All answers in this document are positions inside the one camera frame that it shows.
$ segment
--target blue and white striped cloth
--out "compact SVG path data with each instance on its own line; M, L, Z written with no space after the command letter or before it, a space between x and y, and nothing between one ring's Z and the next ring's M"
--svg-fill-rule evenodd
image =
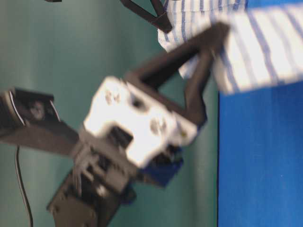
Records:
M293 83L303 79L303 3L246 11L247 0L167 0L173 30L158 30L170 51L215 21L231 26L213 66L219 90L226 94ZM197 56L179 72L191 77Z

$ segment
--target black bracket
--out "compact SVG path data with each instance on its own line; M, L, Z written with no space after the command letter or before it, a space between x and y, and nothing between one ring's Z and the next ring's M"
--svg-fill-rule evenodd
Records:
M52 95L17 88L0 94L0 142L68 156L78 139L60 121Z
M98 139L83 128L71 153L68 174L47 209L56 227L106 227L121 203L133 201L133 181L153 183L130 163L108 139Z
M132 70L125 76L125 80L158 100L170 111L180 114L200 127L206 121L205 104L201 93L208 82L213 60L220 51L228 30L228 25L219 22L175 50ZM199 54L200 60L194 74L186 83L184 91L186 107L182 108L160 94L158 88L196 54Z
M131 0L120 0L122 4L143 18L144 20L148 21L152 25L154 25L156 28L160 29L161 31L168 33L172 30L172 25L169 21L169 18L167 17L167 13L164 10L164 7L160 0L151 0L151 4L153 8L155 9L155 12L157 16L155 17L153 14L149 13L142 7L138 6L136 3L134 3Z

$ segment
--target bolt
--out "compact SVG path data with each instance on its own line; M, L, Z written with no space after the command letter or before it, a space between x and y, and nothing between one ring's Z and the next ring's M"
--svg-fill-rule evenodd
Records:
M30 112L36 120L43 120L45 117L44 104L42 102L34 102L31 104Z
M66 198L65 198L65 195L64 194L62 194L61 196L60 196L60 200L65 200Z
M187 137L186 131L183 131L183 130L182 130L180 134L181 134L181 136L182 136L183 138L186 138L186 137Z
M216 58L217 58L217 57L216 57L216 54L215 54L215 52L214 52L214 50L213 50L213 49L211 49L211 50L210 50L210 53L212 54L212 56L213 56L213 58L214 58L214 59L216 59Z
M118 90L115 91L105 91L105 99L107 104L111 105L113 102L119 103L120 102L120 93Z
M152 119L151 120L151 124L150 124L150 128L151 131L155 134L155 135L159 135L165 132L166 130L166 122L164 120L164 118L162 119Z
M99 187L97 188L97 193L99 196L104 196L106 193L106 188L102 185L99 185Z
M54 206L51 208L51 214L56 215L59 212L59 208Z
M95 214L95 212L93 210L90 212L90 216L91 216L92 219L95 219L96 214Z

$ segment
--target screw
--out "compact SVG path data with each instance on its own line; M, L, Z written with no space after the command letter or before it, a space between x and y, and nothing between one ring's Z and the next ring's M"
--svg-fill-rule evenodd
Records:
M162 119L152 119L151 120L151 124L150 124L150 128L151 131L155 134L155 135L159 135L161 133L164 133L166 130L166 122L164 120L164 118Z

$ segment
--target striped fabric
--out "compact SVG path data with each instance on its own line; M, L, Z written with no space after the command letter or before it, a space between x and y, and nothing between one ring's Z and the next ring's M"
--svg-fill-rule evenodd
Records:
M246 0L167 0L174 28L158 30L170 51L216 21L231 26L213 66L218 88L226 94L293 83L303 79L303 3L246 11ZM197 57L179 72L191 77Z

